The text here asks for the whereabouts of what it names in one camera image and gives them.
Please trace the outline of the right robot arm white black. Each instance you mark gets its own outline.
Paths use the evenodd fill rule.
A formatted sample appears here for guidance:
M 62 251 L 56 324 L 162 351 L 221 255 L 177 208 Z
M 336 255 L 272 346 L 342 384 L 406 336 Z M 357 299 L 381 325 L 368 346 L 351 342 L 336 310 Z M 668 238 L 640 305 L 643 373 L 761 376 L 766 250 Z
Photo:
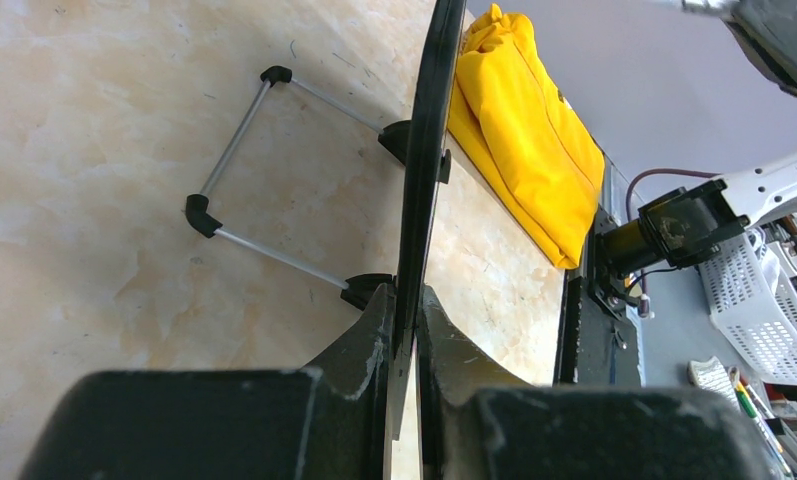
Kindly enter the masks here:
M 714 17 L 748 61 L 797 98 L 797 1 L 677 1 L 687 14 Z M 641 207 L 636 219 L 598 233 L 596 264 L 621 279 L 653 264 L 683 269 L 712 259 L 722 242 L 797 211 L 797 152 L 753 169 L 716 175 Z

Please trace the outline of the small black-framed whiteboard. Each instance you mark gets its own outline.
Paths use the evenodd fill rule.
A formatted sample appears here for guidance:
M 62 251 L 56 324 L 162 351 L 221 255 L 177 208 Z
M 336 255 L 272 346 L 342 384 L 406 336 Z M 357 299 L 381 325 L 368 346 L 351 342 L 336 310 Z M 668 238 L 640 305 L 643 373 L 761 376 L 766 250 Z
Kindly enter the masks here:
M 397 156 L 405 166 L 397 274 L 351 278 L 342 293 L 343 299 L 359 308 L 362 315 L 381 285 L 389 284 L 395 290 L 387 390 L 391 427 L 387 478 L 391 475 L 392 443 L 400 434 L 406 388 L 410 379 L 417 382 L 417 315 L 424 290 L 429 287 L 424 275 L 438 185 L 447 180 L 450 169 L 444 136 L 465 8 L 462 1 L 436 3 L 422 53 L 412 116 L 390 125 L 380 137 L 383 143 L 395 144 Z

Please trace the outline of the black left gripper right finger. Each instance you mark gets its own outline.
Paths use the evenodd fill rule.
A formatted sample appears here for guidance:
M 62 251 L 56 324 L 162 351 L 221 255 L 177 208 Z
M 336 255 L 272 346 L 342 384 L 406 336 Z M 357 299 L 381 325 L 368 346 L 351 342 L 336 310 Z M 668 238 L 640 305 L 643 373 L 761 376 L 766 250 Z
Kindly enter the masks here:
M 489 357 L 431 287 L 417 392 L 425 479 L 775 479 L 757 430 L 694 388 L 536 387 Z

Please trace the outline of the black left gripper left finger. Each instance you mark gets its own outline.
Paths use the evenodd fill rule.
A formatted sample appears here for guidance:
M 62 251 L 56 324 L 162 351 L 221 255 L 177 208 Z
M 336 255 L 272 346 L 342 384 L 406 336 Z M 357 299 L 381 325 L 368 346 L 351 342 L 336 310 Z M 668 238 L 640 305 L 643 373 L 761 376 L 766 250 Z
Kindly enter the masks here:
M 60 400 L 24 479 L 385 479 L 395 290 L 306 365 L 102 371 Z

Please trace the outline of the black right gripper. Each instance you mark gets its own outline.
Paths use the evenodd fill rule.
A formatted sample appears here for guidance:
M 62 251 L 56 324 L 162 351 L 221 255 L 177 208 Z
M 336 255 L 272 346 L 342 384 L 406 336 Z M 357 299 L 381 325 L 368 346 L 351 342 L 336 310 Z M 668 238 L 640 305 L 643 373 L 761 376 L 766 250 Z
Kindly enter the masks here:
M 726 25 L 749 62 L 797 98 L 797 1 L 740 1 Z

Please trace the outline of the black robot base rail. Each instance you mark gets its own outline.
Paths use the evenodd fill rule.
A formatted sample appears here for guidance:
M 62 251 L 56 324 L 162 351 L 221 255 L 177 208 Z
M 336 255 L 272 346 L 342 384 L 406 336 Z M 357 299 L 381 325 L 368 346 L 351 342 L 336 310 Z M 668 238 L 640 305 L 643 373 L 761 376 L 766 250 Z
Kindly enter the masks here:
M 627 303 L 603 287 L 606 269 L 596 262 L 595 235 L 617 226 L 599 208 L 588 232 L 580 266 L 564 274 L 555 385 L 640 387 L 637 329 Z

